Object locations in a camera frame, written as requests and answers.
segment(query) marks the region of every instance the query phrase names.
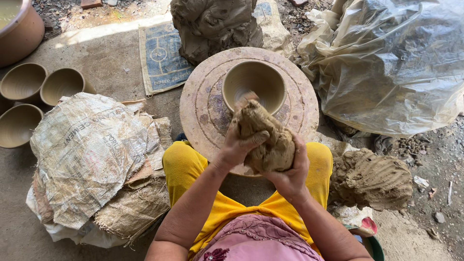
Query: concrete floor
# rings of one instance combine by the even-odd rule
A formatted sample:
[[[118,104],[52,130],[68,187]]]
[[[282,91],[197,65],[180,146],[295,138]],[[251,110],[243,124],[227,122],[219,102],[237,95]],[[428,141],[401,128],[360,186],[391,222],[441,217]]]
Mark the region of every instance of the concrete floor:
[[[73,67],[84,73],[99,94],[118,101],[145,97],[140,65],[137,27],[144,21],[127,24],[104,25],[68,32],[43,43],[31,56],[20,63],[37,62],[50,72]],[[0,70],[0,78],[12,68]],[[158,117],[169,117],[172,137],[182,131],[179,100],[182,87],[156,94],[148,100],[146,110]],[[0,149],[0,259],[7,261],[92,261],[92,260],[143,260],[155,232],[139,239],[130,248],[103,249],[90,245],[75,245],[69,239],[52,242],[45,228],[26,206],[26,194],[32,182],[33,166],[37,159],[30,148]],[[263,178],[228,176],[220,189],[226,196],[246,205],[257,205],[275,190]],[[401,260],[404,253],[414,247],[416,256],[409,260],[450,260],[438,241],[424,236],[424,231],[409,226],[396,229],[404,222],[390,212],[376,213],[381,220],[379,238],[390,260]],[[398,237],[410,237],[398,244]]]

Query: hand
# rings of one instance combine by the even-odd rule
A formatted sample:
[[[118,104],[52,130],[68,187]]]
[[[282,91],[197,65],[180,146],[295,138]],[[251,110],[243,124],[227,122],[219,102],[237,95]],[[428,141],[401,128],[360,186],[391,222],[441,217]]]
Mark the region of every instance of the hand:
[[[226,168],[227,171],[243,163],[246,155],[254,148],[269,139],[266,130],[257,132],[245,139],[240,138],[240,127],[236,118],[232,119],[226,134],[226,141],[222,145],[218,156],[213,160],[217,167]]]
[[[296,133],[292,132],[292,135],[295,143],[293,168],[284,172],[264,172],[262,174],[274,183],[277,192],[293,205],[296,202],[304,203],[310,194],[308,187],[306,187],[306,176],[309,170],[306,144]]]

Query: pink top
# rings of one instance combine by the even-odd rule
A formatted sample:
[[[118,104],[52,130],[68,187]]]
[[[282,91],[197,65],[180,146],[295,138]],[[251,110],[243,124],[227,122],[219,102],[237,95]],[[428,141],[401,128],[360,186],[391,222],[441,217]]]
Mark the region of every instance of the pink top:
[[[225,225],[193,261],[323,261],[282,219],[242,215]]]

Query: woman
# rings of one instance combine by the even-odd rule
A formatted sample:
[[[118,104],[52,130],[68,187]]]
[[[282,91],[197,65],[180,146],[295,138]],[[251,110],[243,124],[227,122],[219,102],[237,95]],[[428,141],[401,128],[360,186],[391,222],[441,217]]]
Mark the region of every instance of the woman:
[[[277,191],[259,206],[245,207],[220,193],[227,173],[269,138],[262,131],[242,140],[238,128],[232,120],[210,164],[187,141],[166,150],[163,167],[172,209],[145,261],[372,260],[326,211],[332,154],[322,144],[305,144],[294,134],[293,168],[262,173]]]

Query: lump of clay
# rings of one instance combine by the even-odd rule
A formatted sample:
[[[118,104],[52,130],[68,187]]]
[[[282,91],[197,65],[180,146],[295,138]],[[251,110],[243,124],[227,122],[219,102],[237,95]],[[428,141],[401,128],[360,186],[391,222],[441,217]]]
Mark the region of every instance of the lump of clay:
[[[180,55],[193,65],[235,47],[262,47],[263,32],[251,13],[257,0],[172,0]]]
[[[292,167],[295,143],[291,132],[254,99],[236,105],[235,115],[240,125],[240,137],[247,138],[267,130],[269,139],[253,149],[245,158],[245,166],[255,173],[285,171]]]
[[[334,158],[330,195],[348,207],[400,210],[412,195],[407,165],[392,156],[377,156],[364,148]]]

